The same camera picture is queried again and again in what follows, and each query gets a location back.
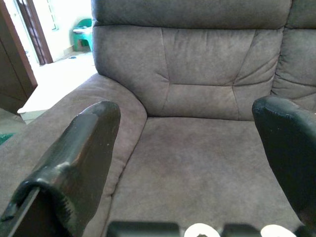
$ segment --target door frame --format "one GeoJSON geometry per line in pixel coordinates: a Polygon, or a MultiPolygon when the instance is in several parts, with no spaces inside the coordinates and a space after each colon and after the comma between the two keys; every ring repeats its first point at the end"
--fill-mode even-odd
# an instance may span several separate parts
{"type": "Polygon", "coordinates": [[[16,2],[39,59],[39,64],[53,63],[33,0],[17,0],[16,2]]]}
{"type": "Polygon", "coordinates": [[[25,98],[21,100],[0,94],[1,107],[12,113],[17,113],[17,110],[25,104],[38,84],[3,0],[0,0],[0,29],[0,43],[14,69],[19,81],[18,86],[22,88],[25,98]]]}

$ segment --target backrest cushion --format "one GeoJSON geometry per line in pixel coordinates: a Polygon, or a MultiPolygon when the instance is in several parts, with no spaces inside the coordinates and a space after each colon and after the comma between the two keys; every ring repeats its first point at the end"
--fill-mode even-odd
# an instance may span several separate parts
{"type": "Polygon", "coordinates": [[[316,112],[316,1],[294,0],[272,94],[316,112]]]}
{"type": "Polygon", "coordinates": [[[251,120],[270,94],[290,0],[93,0],[98,72],[150,116],[251,120]]]}

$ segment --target white floor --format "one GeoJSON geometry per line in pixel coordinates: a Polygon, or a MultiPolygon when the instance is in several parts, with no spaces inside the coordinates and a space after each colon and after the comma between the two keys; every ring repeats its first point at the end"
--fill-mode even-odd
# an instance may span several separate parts
{"type": "Polygon", "coordinates": [[[38,87],[18,111],[26,123],[50,109],[96,73],[92,52],[73,52],[65,59],[44,66],[32,66],[32,69],[38,87]]]}

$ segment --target gray upholstery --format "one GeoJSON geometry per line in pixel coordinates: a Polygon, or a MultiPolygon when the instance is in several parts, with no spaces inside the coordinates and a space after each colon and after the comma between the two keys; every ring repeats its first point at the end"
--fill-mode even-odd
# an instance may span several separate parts
{"type": "Polygon", "coordinates": [[[110,178],[105,184],[99,209],[85,230],[87,237],[100,236],[111,203],[111,194],[147,118],[145,109],[131,92],[100,75],[92,76],[28,125],[23,132],[0,146],[0,213],[3,213],[19,183],[30,174],[39,158],[71,120],[86,107],[104,100],[111,100],[119,105],[121,121],[108,175],[110,178]]]}
{"type": "Polygon", "coordinates": [[[290,6],[290,0],[96,0],[92,13],[106,25],[277,29],[290,6]]]}
{"type": "Polygon", "coordinates": [[[0,147],[0,212],[73,117],[112,100],[121,124],[85,237],[99,237],[114,219],[296,228],[250,121],[254,100],[271,93],[316,111],[316,4],[290,7],[290,0],[92,0],[99,75],[0,147]]]}
{"type": "Polygon", "coordinates": [[[295,0],[272,93],[316,112],[316,2],[295,0]]]}
{"type": "Polygon", "coordinates": [[[279,224],[298,218],[252,121],[149,118],[112,202],[111,220],[279,224]]]}
{"type": "Polygon", "coordinates": [[[98,72],[131,90],[152,116],[252,120],[269,95],[282,29],[96,26],[98,72]]]}

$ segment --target white round object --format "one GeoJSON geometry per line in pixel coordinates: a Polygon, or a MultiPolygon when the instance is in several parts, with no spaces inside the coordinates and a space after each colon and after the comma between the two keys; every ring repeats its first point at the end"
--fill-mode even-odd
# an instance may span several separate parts
{"type": "Polygon", "coordinates": [[[184,233],[184,237],[198,237],[199,235],[205,235],[207,237],[220,237],[214,228],[203,223],[191,225],[184,233]]]}
{"type": "Polygon", "coordinates": [[[288,229],[278,225],[268,225],[261,230],[262,237],[296,237],[288,229]]]}

